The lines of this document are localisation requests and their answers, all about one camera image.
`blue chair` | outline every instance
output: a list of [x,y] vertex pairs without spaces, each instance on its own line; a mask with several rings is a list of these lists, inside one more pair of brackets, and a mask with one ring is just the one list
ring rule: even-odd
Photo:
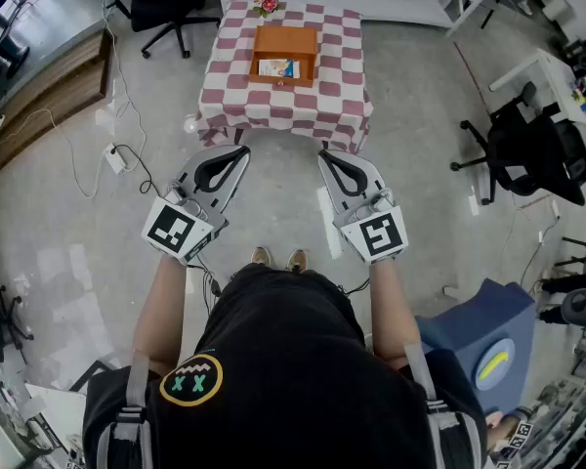
[[[536,322],[533,299],[516,283],[506,286],[485,279],[469,301],[434,318],[417,317],[424,351],[453,351],[473,384],[485,414],[508,413],[521,404]],[[508,373],[488,391],[476,388],[481,358],[496,342],[510,338],[515,356]]]

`wooden box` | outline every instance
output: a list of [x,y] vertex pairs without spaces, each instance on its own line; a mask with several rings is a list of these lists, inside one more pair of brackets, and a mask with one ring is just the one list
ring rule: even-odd
[[[258,26],[250,81],[296,87],[313,87],[317,55],[316,29],[313,27]],[[300,62],[299,78],[280,78],[258,74],[261,59],[292,59]]]

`red flower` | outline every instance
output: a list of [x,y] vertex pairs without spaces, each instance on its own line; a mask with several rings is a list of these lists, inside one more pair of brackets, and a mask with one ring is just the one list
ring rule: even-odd
[[263,0],[263,10],[265,12],[273,12],[277,8],[277,0]]

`black t-shirt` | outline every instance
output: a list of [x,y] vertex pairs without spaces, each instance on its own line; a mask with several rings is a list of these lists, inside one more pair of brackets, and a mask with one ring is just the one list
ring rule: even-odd
[[[154,466],[434,467],[423,388],[365,351],[348,299],[317,274],[253,271],[227,286],[193,357],[150,373]],[[438,396],[476,420],[485,453],[483,414],[454,355],[432,352],[428,364]],[[90,469],[128,374],[89,383]]]

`flower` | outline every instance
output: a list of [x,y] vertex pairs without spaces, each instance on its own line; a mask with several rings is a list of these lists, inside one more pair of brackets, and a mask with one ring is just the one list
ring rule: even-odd
[[283,8],[278,0],[254,0],[254,6],[254,10],[263,18],[266,18],[268,14]]
[[277,8],[277,4],[277,0],[263,0],[263,5],[261,7],[263,7],[263,10],[266,12],[271,13]]

